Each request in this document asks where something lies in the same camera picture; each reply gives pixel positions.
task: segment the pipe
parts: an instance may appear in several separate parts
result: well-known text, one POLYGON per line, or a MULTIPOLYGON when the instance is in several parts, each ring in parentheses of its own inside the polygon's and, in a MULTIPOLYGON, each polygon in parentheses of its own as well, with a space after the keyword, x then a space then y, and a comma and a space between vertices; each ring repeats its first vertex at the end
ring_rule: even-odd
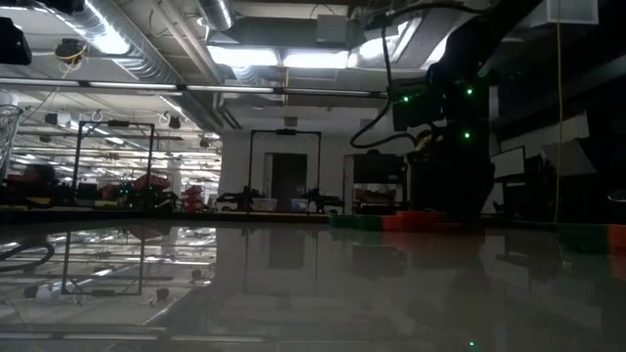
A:
POLYGON ((200 55, 200 58, 206 67, 208 67, 213 73, 215 81, 219 83, 221 81, 221 77, 219 76, 220 70, 217 67, 217 64, 213 61, 213 58, 206 51, 206 48, 203 47, 197 40, 196 33, 189 28, 180 13, 174 8, 171 1, 161 0, 160 3, 163 4, 165 11, 174 19, 174 22, 178 24, 178 27, 183 30, 183 33, 185 33, 189 42, 192 43, 192 46, 196 49, 196 52, 200 55))
MULTIPOLYGON (((114 62, 139 81, 180 83, 182 77, 162 56, 144 33, 112 0, 86 0, 82 12, 67 15, 47 9, 79 33, 90 45, 105 54, 124 55, 142 60, 114 62)), ((219 131, 223 122, 195 96, 184 92, 172 97, 196 125, 205 131, 219 131)))
POLYGON ((230 0, 198 0, 204 23, 211 30, 223 31, 235 23, 235 11, 230 0))
POLYGON ((176 39, 176 42, 178 42, 178 44, 183 48, 185 53, 187 53, 187 55, 189 55, 189 58, 194 62, 196 67, 202 72, 204 77, 206 77, 209 81, 217 82, 217 79, 216 79, 215 75, 213 75, 213 73, 208 68, 208 66, 206 66, 201 61, 201 59, 198 57, 198 53, 196 53, 189 46, 189 44, 187 43, 185 38, 183 38, 183 36, 178 31, 178 29, 176 28, 174 23, 172 23, 172 21, 169 20, 169 17, 165 14, 165 11, 158 5, 158 1, 157 0, 152 0, 152 5, 153 5, 153 9, 155 10, 156 14, 161 16, 161 18, 163 20, 163 23, 165 23, 165 26, 167 27, 167 30, 169 30, 169 32, 174 36, 174 38, 176 39))
POLYGON ((276 95, 308 95, 326 97, 345 98, 365 98, 365 99, 385 99, 387 93, 384 91, 363 91, 347 89, 324 89, 324 88, 304 88, 304 87, 259 87, 259 86, 238 86, 238 85, 211 85, 211 84, 167 84, 167 83, 126 83, 126 82, 104 82, 88 81, 76 79, 48 79, 48 78, 15 78, 0 77, 0 86, 32 86, 41 87, 64 87, 77 91, 80 89, 97 88, 103 90, 129 90, 129 91, 149 91, 152 94, 160 92, 213 92, 213 93, 241 93, 241 94, 276 94, 276 95))

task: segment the door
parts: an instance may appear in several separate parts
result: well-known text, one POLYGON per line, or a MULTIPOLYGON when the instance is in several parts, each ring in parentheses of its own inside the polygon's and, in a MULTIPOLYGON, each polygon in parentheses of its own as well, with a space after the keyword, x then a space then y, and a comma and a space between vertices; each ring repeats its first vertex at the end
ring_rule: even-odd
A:
POLYGON ((306 154, 274 154, 272 198, 276 211, 291 211, 291 199, 306 192, 306 154))

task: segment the ceiling duct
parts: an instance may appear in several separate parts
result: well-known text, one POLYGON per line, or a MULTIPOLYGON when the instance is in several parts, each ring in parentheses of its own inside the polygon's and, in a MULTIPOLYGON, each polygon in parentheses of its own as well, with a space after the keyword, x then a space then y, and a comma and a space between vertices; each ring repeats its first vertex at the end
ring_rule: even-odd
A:
POLYGON ((237 80, 246 86, 255 86, 260 84, 260 79, 254 67, 252 66, 244 66, 244 67, 232 67, 233 73, 237 80))
POLYGON ((235 11, 230 0, 198 0, 204 23, 211 30, 222 31, 235 23, 235 11))
MULTIPOLYGON (((72 16, 51 12, 104 54, 120 55, 120 59, 113 61, 138 80, 182 83, 178 73, 112 0, 87 0, 84 11, 72 16), (124 59, 121 55, 133 59, 124 59)), ((202 130, 215 131, 223 127, 218 115, 191 93, 168 98, 202 130)))

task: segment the cable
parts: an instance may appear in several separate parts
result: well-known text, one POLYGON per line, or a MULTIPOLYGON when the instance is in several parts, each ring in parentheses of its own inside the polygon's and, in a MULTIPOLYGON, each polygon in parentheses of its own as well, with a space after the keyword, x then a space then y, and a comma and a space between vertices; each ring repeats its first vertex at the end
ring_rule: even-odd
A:
POLYGON ((51 244, 49 243, 43 243, 43 244, 38 244, 38 243, 29 243, 29 244, 20 244, 17 247, 8 250, 2 254, 0 254, 0 262, 5 261, 9 258, 11 258, 12 256, 27 250, 27 249, 31 249, 33 247, 36 246, 43 246, 46 249, 48 249, 48 252, 46 253, 46 255, 43 256, 43 258, 37 260, 37 261, 33 261, 30 263, 26 263, 26 264, 19 264, 19 265, 12 265, 12 266, 3 266, 0 267, 0 273, 7 273, 10 271, 14 271, 14 270, 26 270, 26 269, 34 269, 36 267, 38 267, 41 264, 46 263, 48 260, 50 260, 50 258, 52 258, 53 255, 55 255, 55 248, 52 247, 51 244))
POLYGON ((317 9, 320 5, 324 6, 327 9, 329 9, 331 14, 333 14, 333 15, 335 14, 335 11, 333 9, 331 9, 330 6, 328 6, 326 4, 317 3, 317 4, 315 4, 315 6, 313 6, 313 9, 311 9, 311 13, 309 14, 309 19, 313 19, 313 13, 315 13, 315 9, 317 9))
POLYGON ((470 14, 484 14, 484 13, 489 11, 489 10, 477 10, 477 9, 469 8, 467 6, 460 5, 459 3, 456 3, 456 2, 439 1, 439 2, 434 2, 434 3, 429 3, 429 4, 412 5, 412 6, 404 8, 404 9, 402 9, 402 10, 396 12, 396 13, 393 13, 391 15, 382 15, 381 17, 378 17, 377 19, 375 19, 374 22, 381 24, 380 40, 382 41, 382 56, 384 58, 384 68, 385 68, 385 74, 386 74, 386 79, 387 79, 387 87, 388 87, 388 90, 389 90, 388 91, 389 97, 387 98, 387 101, 384 104, 384 108, 382 108, 382 110, 374 118, 374 120, 372 120, 372 122, 368 123, 365 127, 363 127, 361 130, 359 130, 357 133, 355 133, 354 136, 352 136, 352 138, 350 139, 350 146, 352 148, 355 148, 355 149, 375 148, 377 146, 380 146, 380 145, 383 145, 385 143, 391 142, 391 141, 396 140, 396 139, 401 139, 401 138, 408 138, 408 139, 410 139, 411 142, 413 142, 413 146, 414 147, 418 144, 418 140, 413 135, 411 135, 410 133, 406 133, 406 132, 405 133, 395 134, 395 135, 389 136, 387 138, 381 139, 379 141, 376 141, 376 142, 373 142, 373 143, 364 144, 364 145, 356 144, 356 140, 361 135, 363 135, 365 132, 367 132, 372 127, 374 127, 377 123, 379 123, 379 121, 382 120, 382 118, 387 114, 387 112, 389 111, 389 108, 391 107, 391 89, 393 87, 393 78, 391 76, 391 62, 389 60, 389 48, 387 47, 387 40, 386 40, 386 28, 387 28, 387 26, 390 23, 392 23, 394 19, 396 19, 396 18, 398 18, 398 17, 400 17, 402 15, 405 15, 405 14, 408 14, 408 13, 412 13, 412 12, 416 12, 416 11, 420 11, 420 10, 427 10, 427 9, 452 9, 452 10, 458 10, 458 11, 462 11, 462 12, 467 12, 467 13, 470 13, 470 14))
POLYGON ((563 82, 562 82, 562 51, 560 36, 560 0, 557 2, 559 12, 557 14, 557 86, 559 89, 559 143, 557 144, 557 191, 555 199, 555 222, 559 220, 560 207, 560 147, 563 143, 563 82))
POLYGON ((406 15, 412 12, 421 11, 421 10, 429 10, 429 9, 451 9, 458 10, 461 12, 465 12, 468 14, 481 15, 489 12, 490 9, 479 10, 467 7, 465 5, 461 5, 456 1, 436 1, 428 4, 417 4, 407 6, 406 8, 399 10, 391 15, 389 15, 388 19, 390 21, 399 18, 402 15, 406 15))

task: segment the fluorescent light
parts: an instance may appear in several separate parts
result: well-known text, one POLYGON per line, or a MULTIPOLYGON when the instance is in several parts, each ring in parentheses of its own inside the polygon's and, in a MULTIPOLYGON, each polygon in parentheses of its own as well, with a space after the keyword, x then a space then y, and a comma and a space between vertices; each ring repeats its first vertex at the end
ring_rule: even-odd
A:
POLYGON ((263 342, 261 337, 251 336, 228 336, 228 335, 173 335, 170 338, 172 341, 202 341, 202 342, 263 342))
POLYGON ((112 340, 156 340, 156 335, 148 334, 124 334, 124 333, 66 333, 63 339, 112 339, 112 340))
POLYGON ((46 332, 0 332, 0 339, 48 339, 51 333, 46 332))
POLYGON ((175 84, 160 83, 124 83, 124 82, 89 82, 94 88, 128 88, 128 89, 160 89, 160 90, 176 90, 175 84))
POLYGON ((43 86, 59 86, 59 87, 77 87, 78 81, 61 80, 61 79, 36 79, 36 78, 0 78, 0 83, 4 84, 30 84, 43 86))
POLYGON ((283 60, 283 65, 300 68, 346 68, 347 62, 347 51, 338 53, 309 52, 287 55, 283 60))
POLYGON ((426 62, 420 68, 421 69, 428 69, 430 67, 430 65, 438 63, 439 60, 441 60, 441 58, 443 58, 443 54, 445 54, 445 52, 446 52, 446 43, 447 42, 448 42, 448 36, 446 35, 446 37, 443 38, 443 40, 441 40, 439 42, 439 44, 437 44, 437 46, 434 48, 432 53, 430 53, 430 56, 428 57, 426 62))
POLYGON ((125 142, 117 137, 108 137, 105 138, 107 141, 115 143, 115 144, 119 144, 119 145, 123 145, 125 142))
POLYGON ((28 11, 26 7, 21 6, 0 6, 0 10, 28 11))
POLYGON ((347 65, 350 68, 356 67, 357 65, 359 65, 359 57, 356 54, 350 54, 350 56, 348 57, 347 65))
POLYGON ((276 66, 278 57, 273 49, 222 48, 207 46, 213 60, 231 67, 276 66))
POLYGON ((222 93, 254 93, 254 94, 272 94, 273 88, 269 87, 242 87, 242 86, 198 86, 189 85, 187 90, 201 92, 222 92, 222 93))

